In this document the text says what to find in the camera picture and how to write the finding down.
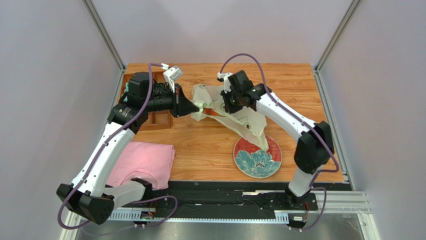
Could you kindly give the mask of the fake papaya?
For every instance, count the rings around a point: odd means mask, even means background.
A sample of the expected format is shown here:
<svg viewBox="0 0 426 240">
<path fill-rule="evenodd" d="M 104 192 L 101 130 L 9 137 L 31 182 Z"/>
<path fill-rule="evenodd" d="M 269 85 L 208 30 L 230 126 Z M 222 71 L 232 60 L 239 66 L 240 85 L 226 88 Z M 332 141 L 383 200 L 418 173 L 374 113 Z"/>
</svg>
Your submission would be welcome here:
<svg viewBox="0 0 426 240">
<path fill-rule="evenodd" d="M 204 108 L 202 111 L 203 114 L 207 115 L 207 116 L 215 116 L 215 117 L 220 117 L 221 115 L 219 113 L 217 113 L 216 111 L 214 111 L 212 108 Z"/>
</svg>

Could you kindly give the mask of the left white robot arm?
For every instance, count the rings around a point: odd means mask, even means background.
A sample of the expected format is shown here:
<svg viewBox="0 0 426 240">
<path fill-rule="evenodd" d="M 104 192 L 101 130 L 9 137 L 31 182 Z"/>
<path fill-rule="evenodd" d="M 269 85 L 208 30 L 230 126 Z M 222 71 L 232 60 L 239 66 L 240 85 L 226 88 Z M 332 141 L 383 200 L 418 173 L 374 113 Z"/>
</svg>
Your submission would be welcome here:
<svg viewBox="0 0 426 240">
<path fill-rule="evenodd" d="M 71 183 L 58 186 L 56 195 L 62 201 L 61 209 L 67 208 L 87 222 L 101 225 L 113 210 L 142 200 L 145 192 L 152 190 L 150 183 L 138 178 L 116 187 L 107 185 L 107 180 L 149 113 L 169 111 L 178 118 L 199 111 L 176 83 L 182 74 L 173 66 L 163 73 L 164 82 L 157 82 L 149 72 L 132 75 L 128 90 L 111 109 L 102 137 L 87 163 Z"/>
</svg>

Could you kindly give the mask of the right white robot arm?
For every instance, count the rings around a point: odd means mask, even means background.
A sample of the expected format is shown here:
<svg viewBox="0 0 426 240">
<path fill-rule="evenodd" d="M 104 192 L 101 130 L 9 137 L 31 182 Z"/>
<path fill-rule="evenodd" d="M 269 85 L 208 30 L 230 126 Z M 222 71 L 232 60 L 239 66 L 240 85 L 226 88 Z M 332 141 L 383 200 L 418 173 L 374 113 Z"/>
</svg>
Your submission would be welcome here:
<svg viewBox="0 0 426 240">
<path fill-rule="evenodd" d="M 330 125 L 304 117 L 280 100 L 265 83 L 254 85 L 247 74 L 240 70 L 236 73 L 217 74 L 217 80 L 223 83 L 220 93 L 229 114 L 243 108 L 251 108 L 263 114 L 296 142 L 294 162 L 297 170 L 286 187 L 284 199 L 291 208 L 303 204 L 320 170 L 334 156 L 334 143 Z"/>
</svg>

